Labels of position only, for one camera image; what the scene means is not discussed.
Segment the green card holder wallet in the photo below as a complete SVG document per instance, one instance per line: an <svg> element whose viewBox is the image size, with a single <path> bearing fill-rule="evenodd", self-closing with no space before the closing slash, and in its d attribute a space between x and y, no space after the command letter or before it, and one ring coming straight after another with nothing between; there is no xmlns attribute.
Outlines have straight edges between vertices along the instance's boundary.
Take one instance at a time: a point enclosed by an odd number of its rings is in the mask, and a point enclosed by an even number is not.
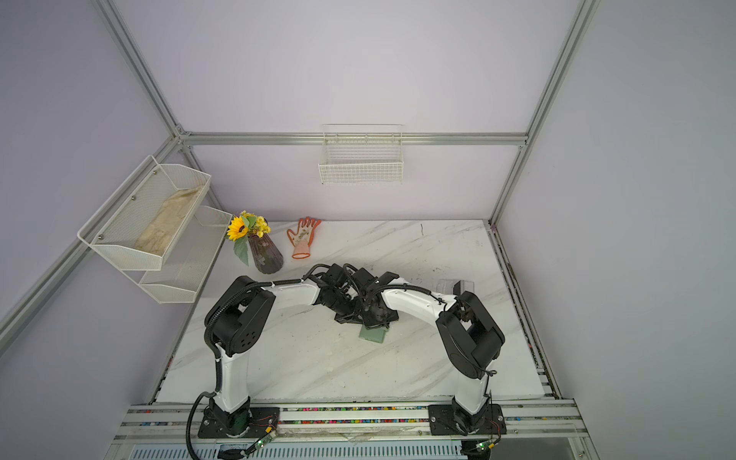
<svg viewBox="0 0 736 460"><path fill-rule="evenodd" d="M358 337L368 342L381 344L385 340L387 332L387 327L367 328L366 326L362 326Z"/></svg>

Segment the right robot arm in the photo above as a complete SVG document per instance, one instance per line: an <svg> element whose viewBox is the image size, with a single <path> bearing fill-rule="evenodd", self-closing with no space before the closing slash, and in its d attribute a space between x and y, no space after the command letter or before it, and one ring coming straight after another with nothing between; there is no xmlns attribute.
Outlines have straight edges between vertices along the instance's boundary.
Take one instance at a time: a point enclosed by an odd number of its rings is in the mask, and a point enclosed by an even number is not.
<svg viewBox="0 0 736 460"><path fill-rule="evenodd" d="M436 327L448 360L459 373L450 403L453 430L480 431L493 421L490 368L500 355L505 335L480 299L470 291L443 294L410 285L393 272L376 277L366 269L346 266L356 292L356 318L364 329L386 330L408 314Z"/></svg>

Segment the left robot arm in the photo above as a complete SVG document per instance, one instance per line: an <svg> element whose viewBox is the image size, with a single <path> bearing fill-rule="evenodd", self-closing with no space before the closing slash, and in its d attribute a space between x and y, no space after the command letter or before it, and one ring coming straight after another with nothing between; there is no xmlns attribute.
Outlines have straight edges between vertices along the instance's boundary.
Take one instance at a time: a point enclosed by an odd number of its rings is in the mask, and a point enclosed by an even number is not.
<svg viewBox="0 0 736 460"><path fill-rule="evenodd" d="M240 276L205 316L204 342L215 357L216 386L209 413L230 437L255 424L247 388L249 350L261 337L272 311L323 305L338 315L353 313L350 277L338 264L316 264L296 279L257 282Z"/></svg>

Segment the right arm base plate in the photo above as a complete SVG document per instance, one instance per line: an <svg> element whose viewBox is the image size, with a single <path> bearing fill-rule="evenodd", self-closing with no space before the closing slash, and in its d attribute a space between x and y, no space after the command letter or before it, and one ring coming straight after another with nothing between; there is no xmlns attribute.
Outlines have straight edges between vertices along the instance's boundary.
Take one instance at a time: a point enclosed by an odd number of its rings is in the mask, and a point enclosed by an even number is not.
<svg viewBox="0 0 736 460"><path fill-rule="evenodd" d="M431 404L429 429L432 435L505 435L507 427L499 404L487 402L479 412L469 414L459 404Z"/></svg>

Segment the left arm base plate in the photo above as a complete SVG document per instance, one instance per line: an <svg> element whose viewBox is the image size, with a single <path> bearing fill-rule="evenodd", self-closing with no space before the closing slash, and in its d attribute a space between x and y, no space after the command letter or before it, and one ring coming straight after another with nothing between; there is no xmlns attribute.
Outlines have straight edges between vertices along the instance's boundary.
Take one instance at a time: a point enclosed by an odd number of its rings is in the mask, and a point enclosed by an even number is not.
<svg viewBox="0 0 736 460"><path fill-rule="evenodd" d="M238 413L227 413L208 406L197 432L199 439L258 439L268 431L276 431L281 410L276 406L250 407Z"/></svg>

